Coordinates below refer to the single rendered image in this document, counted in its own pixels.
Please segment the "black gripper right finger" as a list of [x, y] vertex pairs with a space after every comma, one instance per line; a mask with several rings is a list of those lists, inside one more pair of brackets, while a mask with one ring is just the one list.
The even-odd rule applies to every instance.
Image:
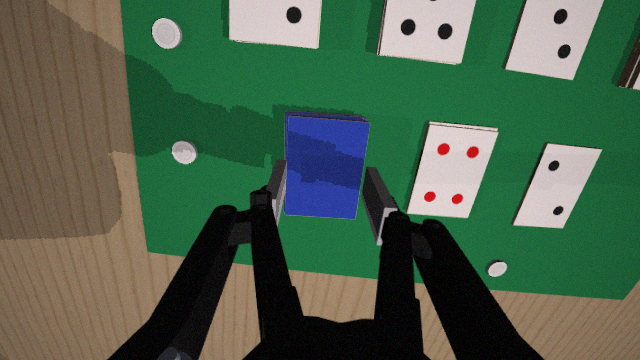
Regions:
[[545, 360], [518, 334], [443, 223], [411, 222], [376, 167], [366, 166], [361, 197], [382, 245], [374, 312], [381, 319], [378, 360], [425, 360], [413, 259], [457, 360]]

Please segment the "green felt mat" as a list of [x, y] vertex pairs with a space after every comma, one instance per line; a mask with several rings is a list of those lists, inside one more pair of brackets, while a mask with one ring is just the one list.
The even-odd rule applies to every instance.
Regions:
[[[283, 200], [288, 270], [378, 279], [366, 166], [407, 214], [436, 121], [498, 128], [468, 218], [407, 214], [442, 222], [489, 290], [624, 300], [640, 280], [640, 90], [617, 87], [640, 0], [604, 0], [573, 80], [503, 69], [524, 0], [476, 0], [456, 65], [376, 55], [384, 0], [322, 0], [317, 49], [229, 40], [229, 0], [120, 2], [148, 252], [186, 257], [216, 207], [250, 209], [285, 160], [291, 110], [371, 124], [356, 219], [285, 215]], [[155, 42], [160, 18], [178, 47]], [[173, 157], [179, 140], [192, 163]], [[563, 228], [512, 225], [545, 143], [602, 151]]]

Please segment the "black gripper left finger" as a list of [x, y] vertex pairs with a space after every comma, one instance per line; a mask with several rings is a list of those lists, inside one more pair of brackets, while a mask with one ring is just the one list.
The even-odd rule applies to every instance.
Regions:
[[268, 360], [318, 360], [277, 228], [286, 172], [287, 160], [277, 159], [268, 185], [250, 193], [250, 209], [213, 210], [149, 320], [107, 360], [198, 360], [238, 245], [248, 243]]

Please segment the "light grey round disc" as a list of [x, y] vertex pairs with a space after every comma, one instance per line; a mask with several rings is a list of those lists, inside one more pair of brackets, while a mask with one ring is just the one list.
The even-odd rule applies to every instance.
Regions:
[[152, 35], [155, 42], [162, 48], [174, 49], [182, 40], [179, 25], [168, 18], [160, 18], [153, 24]]
[[190, 164], [197, 157], [197, 149], [187, 140], [179, 140], [172, 146], [173, 157], [182, 164]]
[[507, 269], [507, 265], [504, 261], [502, 260], [495, 260], [492, 261], [488, 266], [487, 266], [487, 273], [490, 276], [493, 277], [497, 277], [502, 275]]

